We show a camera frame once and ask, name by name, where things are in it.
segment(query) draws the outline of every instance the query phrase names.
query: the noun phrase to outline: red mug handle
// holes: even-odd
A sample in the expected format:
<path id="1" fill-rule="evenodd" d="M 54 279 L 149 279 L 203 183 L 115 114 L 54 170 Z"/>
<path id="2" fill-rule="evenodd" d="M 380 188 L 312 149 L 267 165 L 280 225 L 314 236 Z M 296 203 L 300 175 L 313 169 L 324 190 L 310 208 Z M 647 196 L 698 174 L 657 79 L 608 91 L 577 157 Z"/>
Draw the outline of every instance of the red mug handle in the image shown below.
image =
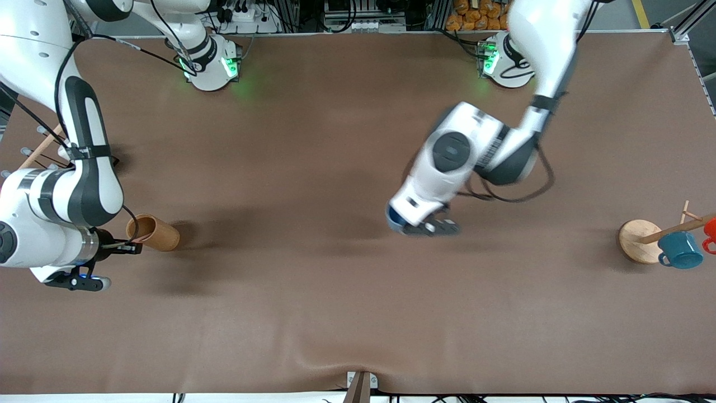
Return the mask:
<path id="1" fill-rule="evenodd" d="M 709 245 L 711 245 L 712 243 L 715 243 L 713 238 L 706 238 L 706 240 L 701 244 L 701 246 L 704 248 L 706 253 L 710 255 L 716 255 L 716 250 L 709 249 Z"/>

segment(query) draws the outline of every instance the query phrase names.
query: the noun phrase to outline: red mug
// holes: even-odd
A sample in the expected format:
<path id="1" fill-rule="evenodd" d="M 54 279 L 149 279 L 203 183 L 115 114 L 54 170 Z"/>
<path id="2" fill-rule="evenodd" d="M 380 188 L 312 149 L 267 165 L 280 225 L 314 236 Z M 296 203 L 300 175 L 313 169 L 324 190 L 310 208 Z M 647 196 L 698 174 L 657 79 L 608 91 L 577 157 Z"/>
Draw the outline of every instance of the red mug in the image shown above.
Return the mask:
<path id="1" fill-rule="evenodd" d="M 708 238 L 704 241 L 704 243 L 701 244 L 703 246 L 706 253 L 709 253 L 711 255 L 716 255 L 716 250 L 709 249 L 710 244 L 716 244 L 716 218 L 712 218 L 709 222 L 706 223 L 704 226 L 704 234 Z"/>

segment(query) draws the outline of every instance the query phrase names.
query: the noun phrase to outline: mug handle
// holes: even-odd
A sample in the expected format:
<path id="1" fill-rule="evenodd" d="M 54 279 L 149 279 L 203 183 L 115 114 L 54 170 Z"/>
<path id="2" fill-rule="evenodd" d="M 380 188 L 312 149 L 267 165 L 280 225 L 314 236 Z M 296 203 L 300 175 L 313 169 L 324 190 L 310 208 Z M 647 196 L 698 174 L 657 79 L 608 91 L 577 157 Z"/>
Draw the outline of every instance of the mug handle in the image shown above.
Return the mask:
<path id="1" fill-rule="evenodd" d="M 665 253 L 660 254 L 660 255 L 659 255 L 659 263 L 661 263 L 663 266 L 671 267 L 671 266 L 672 266 L 671 262 L 668 262 L 668 263 L 664 262 L 664 260 L 666 259 L 666 257 L 667 257 L 667 256 L 666 256 Z"/>
<path id="2" fill-rule="evenodd" d="M 716 250 L 709 249 L 709 245 L 711 245 L 712 243 L 714 243 L 713 238 L 707 238 L 704 243 L 701 244 L 701 246 L 704 248 L 706 253 L 710 255 L 716 255 Z"/>

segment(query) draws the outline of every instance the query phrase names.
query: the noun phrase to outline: table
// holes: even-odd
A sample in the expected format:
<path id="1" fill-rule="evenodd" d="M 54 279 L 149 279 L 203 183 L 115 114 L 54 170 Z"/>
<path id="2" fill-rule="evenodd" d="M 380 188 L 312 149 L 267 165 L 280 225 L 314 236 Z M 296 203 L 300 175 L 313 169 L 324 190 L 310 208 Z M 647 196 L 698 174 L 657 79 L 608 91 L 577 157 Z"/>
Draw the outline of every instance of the table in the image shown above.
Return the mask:
<path id="1" fill-rule="evenodd" d="M 437 34 L 257 38 L 214 93 L 83 44 L 126 204 L 183 245 L 101 262 L 104 293 L 0 270 L 0 392 L 289 392 L 354 370 L 411 394 L 716 392 L 716 261 L 635 265 L 615 240 L 630 219 L 677 223 L 684 199 L 713 210 L 716 123 L 689 52 L 665 33 L 588 34 L 579 57 L 543 141 L 554 188 L 458 198 L 459 237 L 413 239 L 384 208 L 439 114 L 465 100 L 516 125 L 533 84 L 478 79 Z M 0 169 L 35 126 L 13 113 Z"/>

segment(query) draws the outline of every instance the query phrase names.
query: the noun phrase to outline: tan cup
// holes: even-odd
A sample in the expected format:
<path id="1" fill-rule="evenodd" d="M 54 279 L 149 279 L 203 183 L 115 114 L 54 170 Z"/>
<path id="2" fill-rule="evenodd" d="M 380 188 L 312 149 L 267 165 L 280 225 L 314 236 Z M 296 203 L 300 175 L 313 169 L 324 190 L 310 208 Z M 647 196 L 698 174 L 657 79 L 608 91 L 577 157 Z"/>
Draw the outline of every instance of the tan cup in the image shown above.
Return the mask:
<path id="1" fill-rule="evenodd" d="M 151 214 L 137 214 L 139 231 L 137 238 L 142 239 L 144 245 L 161 252 L 169 252 L 179 245 L 179 231 L 166 222 Z M 127 236 L 134 236 L 135 222 L 131 219 L 127 223 Z"/>

